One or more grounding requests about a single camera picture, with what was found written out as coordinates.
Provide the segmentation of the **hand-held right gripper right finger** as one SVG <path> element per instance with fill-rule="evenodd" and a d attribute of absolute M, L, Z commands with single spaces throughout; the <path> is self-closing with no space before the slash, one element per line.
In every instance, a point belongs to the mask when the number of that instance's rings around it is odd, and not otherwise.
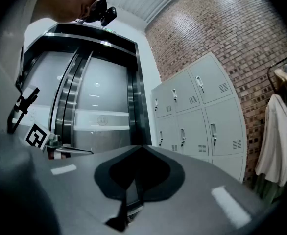
<path fill-rule="evenodd" d="M 181 188 L 169 199 L 145 203 L 127 235 L 249 235 L 270 215 L 251 189 L 217 166 L 152 147 L 177 161 L 185 172 Z"/>

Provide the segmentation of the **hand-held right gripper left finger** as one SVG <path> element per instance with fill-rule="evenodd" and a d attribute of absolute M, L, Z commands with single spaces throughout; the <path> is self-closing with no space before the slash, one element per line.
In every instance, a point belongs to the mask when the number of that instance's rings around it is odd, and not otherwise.
<path fill-rule="evenodd" d="M 88 213 L 42 152 L 0 132 L 0 235 L 121 235 Z"/>

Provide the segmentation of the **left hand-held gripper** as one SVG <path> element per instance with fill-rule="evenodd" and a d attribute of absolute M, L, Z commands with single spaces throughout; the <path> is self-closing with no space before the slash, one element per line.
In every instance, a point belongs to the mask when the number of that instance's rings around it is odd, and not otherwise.
<path fill-rule="evenodd" d="M 25 143 L 39 148 L 50 160 L 70 158 L 70 153 L 93 155 L 91 150 L 83 150 L 70 146 L 63 146 L 59 135 L 56 135 L 38 123 L 34 123 L 28 130 Z"/>

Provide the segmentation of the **grey locker door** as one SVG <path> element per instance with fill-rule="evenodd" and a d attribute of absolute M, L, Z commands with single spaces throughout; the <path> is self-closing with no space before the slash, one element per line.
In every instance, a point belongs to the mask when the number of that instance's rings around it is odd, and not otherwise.
<path fill-rule="evenodd" d="M 159 146 L 181 154 L 177 119 L 176 117 L 167 117 L 157 119 L 157 133 Z"/>

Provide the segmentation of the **grey metal locker cabinet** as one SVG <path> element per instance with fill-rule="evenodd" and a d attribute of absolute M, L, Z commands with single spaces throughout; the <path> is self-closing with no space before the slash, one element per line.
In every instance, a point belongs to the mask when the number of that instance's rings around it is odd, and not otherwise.
<path fill-rule="evenodd" d="M 213 53 L 207 53 L 151 92 L 157 119 L 176 117 L 181 154 L 212 163 L 243 181 L 247 139 L 239 98 Z"/>

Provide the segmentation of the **glass door with frosted band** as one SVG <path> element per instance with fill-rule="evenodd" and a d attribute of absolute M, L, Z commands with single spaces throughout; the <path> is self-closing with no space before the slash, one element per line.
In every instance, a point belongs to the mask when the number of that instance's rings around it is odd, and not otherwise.
<path fill-rule="evenodd" d="M 25 34 L 22 92 L 38 87 L 27 114 L 16 112 L 15 134 L 34 123 L 63 146 L 105 152 L 151 144 L 136 42 L 114 31 L 75 23 L 32 25 Z"/>

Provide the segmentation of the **person's gray shirt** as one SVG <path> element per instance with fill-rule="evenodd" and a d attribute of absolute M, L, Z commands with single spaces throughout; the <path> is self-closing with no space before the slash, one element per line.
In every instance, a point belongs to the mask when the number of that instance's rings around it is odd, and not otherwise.
<path fill-rule="evenodd" d="M 0 23 L 0 130 L 6 131 L 7 119 L 21 92 L 16 81 L 23 62 L 24 34 L 30 24 L 37 0 L 17 0 Z"/>

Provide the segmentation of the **black clothes rack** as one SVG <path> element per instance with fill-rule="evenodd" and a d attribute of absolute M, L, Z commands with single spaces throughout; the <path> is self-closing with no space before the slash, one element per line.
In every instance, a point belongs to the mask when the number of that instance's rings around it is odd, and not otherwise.
<path fill-rule="evenodd" d="M 274 83 L 272 82 L 272 80 L 271 80 L 271 78 L 270 78 L 270 74 L 269 74 L 269 73 L 270 73 L 270 70 L 271 70 L 272 68 L 274 68 L 274 67 L 276 67 L 276 66 L 278 66 L 278 65 L 280 65 L 280 64 L 287 64 L 287 56 L 286 56 L 285 58 L 281 59 L 280 61 L 278 61 L 278 62 L 272 64 L 271 66 L 269 66 L 269 67 L 267 68 L 267 72 L 266 72 L 267 79 L 269 80 L 270 85 L 271 85 L 271 87 L 272 87 L 272 90 L 273 90 L 273 92 L 274 92 L 275 94 L 277 94 L 277 93 L 279 92 L 279 89 L 277 89 L 277 88 L 275 87 Z"/>

